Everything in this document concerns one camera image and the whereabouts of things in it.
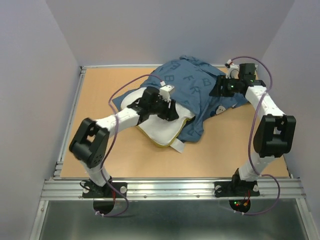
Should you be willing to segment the white pillow yellow edge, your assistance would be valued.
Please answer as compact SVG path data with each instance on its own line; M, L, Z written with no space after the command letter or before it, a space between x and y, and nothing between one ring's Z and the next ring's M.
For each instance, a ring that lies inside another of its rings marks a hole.
M118 110L123 110L132 102L142 97L146 87L129 90L123 95L115 98L113 103ZM167 121L159 118L157 115L150 115L149 118L137 125L136 128L144 133L156 146L160 148L172 147L179 153L182 153L185 144L177 137L182 133L187 122L195 117L195 114L179 103L175 104L178 119Z

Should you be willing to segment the blue lettered pillowcase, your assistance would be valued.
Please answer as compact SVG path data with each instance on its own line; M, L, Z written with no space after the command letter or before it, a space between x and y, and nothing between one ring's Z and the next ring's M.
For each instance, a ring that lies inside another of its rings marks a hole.
M177 139L196 143L204 133L206 119L248 102L240 93L233 97L209 96L219 75L223 75L223 72L209 63L192 56L181 56L156 68L139 88L158 89L161 80L174 86L172 98L176 104L179 103L195 114L195 117L186 123Z

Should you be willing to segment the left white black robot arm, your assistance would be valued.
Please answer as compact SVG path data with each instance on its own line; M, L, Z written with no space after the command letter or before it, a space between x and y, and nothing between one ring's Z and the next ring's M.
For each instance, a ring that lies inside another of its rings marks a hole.
M141 97L118 113L99 120L88 117L82 120L71 140L69 151L84 166L95 184L95 193L100 197L111 193L111 176L104 168L109 138L115 140L120 131L138 126L152 115L168 122L177 120L176 101L171 99L173 90L172 85L164 85L159 89L148 86Z

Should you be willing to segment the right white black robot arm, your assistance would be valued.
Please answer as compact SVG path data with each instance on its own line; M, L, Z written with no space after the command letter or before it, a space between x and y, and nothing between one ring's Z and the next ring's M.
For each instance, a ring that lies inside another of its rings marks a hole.
M253 63L225 64L228 72L219 75L210 92L212 97L233 97L242 94L254 107L257 127L249 134L248 161L238 168L230 181L215 182L214 195L219 197L258 196L257 180L275 159L290 152L296 128L296 118L278 108L268 93L266 84L256 78Z

